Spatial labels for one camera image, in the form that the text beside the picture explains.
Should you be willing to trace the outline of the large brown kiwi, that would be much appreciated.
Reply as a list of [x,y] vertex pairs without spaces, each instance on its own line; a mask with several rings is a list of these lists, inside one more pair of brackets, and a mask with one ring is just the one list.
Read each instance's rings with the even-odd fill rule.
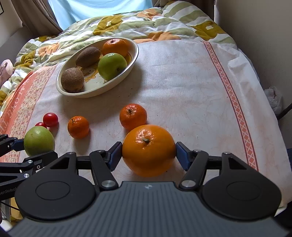
[[84,83],[83,73],[78,68],[68,68],[61,75],[61,85],[69,93],[80,92]]

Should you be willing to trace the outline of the small mandarin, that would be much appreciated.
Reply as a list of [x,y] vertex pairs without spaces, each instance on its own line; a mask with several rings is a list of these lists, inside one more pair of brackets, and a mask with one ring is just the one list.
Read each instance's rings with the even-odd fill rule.
[[83,116],[74,116],[69,119],[67,130],[71,137],[75,139],[83,139],[90,131],[89,122]]

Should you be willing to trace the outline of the white pink floral cloth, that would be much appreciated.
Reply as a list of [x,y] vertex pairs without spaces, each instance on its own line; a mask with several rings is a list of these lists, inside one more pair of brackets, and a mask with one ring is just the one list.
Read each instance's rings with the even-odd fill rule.
[[[42,67],[20,84],[1,117],[1,133],[23,138],[44,114],[54,112],[52,130],[59,155],[110,148],[123,141],[121,109],[142,105],[147,121],[169,131],[189,149],[219,156],[229,151],[273,181],[282,203],[291,201],[291,167],[277,119],[257,76],[240,51],[193,40],[144,42],[130,74],[99,96],[61,95],[55,81],[61,65]],[[88,135],[75,139],[67,125],[85,117]]]

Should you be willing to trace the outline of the red cherry tomato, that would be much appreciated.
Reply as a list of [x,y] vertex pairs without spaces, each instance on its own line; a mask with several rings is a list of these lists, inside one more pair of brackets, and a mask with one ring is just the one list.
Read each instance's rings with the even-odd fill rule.
[[48,112],[43,116],[43,123],[46,127],[55,127],[58,125],[58,116],[53,112]]
[[46,126],[46,124],[44,122],[36,123],[35,126],[42,126],[42,127],[47,128],[47,126]]

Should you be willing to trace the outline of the light blue window cloth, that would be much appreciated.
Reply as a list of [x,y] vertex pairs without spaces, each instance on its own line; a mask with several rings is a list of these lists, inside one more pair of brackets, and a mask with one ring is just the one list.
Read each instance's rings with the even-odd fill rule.
[[59,26],[64,30],[80,20],[145,10],[151,0],[49,0]]

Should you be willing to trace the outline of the pink plush toy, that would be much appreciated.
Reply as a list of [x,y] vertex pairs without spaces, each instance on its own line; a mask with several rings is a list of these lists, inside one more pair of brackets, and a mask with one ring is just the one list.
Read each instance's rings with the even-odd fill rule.
[[9,59],[4,60],[0,66],[0,86],[11,77],[13,74],[13,64]]

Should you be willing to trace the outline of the green apple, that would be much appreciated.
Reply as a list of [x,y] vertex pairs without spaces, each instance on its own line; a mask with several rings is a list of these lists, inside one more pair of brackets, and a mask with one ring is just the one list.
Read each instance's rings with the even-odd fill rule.
[[112,80],[127,68],[126,59],[118,53],[104,55],[98,63],[97,70],[104,80]]
[[54,151],[54,136],[47,128],[42,126],[34,126],[25,134],[24,150],[30,157],[48,151]]

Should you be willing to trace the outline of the medium mandarin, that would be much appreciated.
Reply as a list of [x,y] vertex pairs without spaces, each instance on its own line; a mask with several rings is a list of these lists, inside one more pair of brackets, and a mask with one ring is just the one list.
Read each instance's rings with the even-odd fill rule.
[[128,104],[120,111],[121,125],[128,131],[146,124],[147,111],[139,104]]

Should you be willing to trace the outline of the grey bed headboard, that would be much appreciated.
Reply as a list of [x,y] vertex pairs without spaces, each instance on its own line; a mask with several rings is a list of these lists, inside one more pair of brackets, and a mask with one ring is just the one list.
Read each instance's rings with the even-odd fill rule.
[[13,64],[21,48],[33,38],[33,34],[24,26],[18,29],[1,47],[0,62],[9,59]]

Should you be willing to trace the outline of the brown left curtain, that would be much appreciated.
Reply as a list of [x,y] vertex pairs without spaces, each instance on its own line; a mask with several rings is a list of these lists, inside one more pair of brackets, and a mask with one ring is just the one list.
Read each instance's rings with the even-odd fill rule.
[[56,36],[63,31],[49,1],[12,0],[11,2],[23,25],[34,36]]

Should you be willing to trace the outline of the brown kiwi in bowl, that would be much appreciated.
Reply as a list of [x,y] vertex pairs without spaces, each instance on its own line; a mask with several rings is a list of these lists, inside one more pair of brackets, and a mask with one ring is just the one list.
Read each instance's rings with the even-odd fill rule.
[[88,47],[84,49],[76,58],[75,63],[79,67],[89,67],[98,62],[101,51],[96,47]]

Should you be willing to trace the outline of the green striped floral quilt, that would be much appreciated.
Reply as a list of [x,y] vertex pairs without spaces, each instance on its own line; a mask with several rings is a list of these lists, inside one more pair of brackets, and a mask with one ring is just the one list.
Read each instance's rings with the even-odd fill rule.
[[1,112],[30,72],[61,63],[103,37],[129,38],[136,43],[144,40],[204,40],[237,47],[230,35],[187,1],[169,1],[164,6],[142,11],[88,18],[73,23],[58,35],[45,34],[26,41],[17,52],[12,75],[1,86]]

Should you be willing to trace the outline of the orange mandarin in bowl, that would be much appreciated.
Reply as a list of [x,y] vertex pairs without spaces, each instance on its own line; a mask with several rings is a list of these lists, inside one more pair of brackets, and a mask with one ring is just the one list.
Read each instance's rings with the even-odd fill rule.
[[112,38],[106,41],[102,47],[102,54],[106,55],[108,53],[118,53],[123,57],[126,57],[128,54],[128,45],[120,38]]

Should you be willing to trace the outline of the large orange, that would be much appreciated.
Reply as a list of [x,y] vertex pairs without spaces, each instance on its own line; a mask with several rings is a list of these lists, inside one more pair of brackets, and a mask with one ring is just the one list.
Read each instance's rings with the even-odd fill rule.
[[141,125],[126,135],[122,157],[136,175],[157,177],[173,165],[176,146],[166,129],[153,124]]

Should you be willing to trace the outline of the white plastic bag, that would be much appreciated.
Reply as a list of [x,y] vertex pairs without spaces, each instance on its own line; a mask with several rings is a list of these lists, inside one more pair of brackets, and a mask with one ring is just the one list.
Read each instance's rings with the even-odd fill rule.
[[281,92],[277,89],[277,87],[271,86],[268,89],[265,89],[264,93],[275,115],[279,115],[282,111],[283,96]]

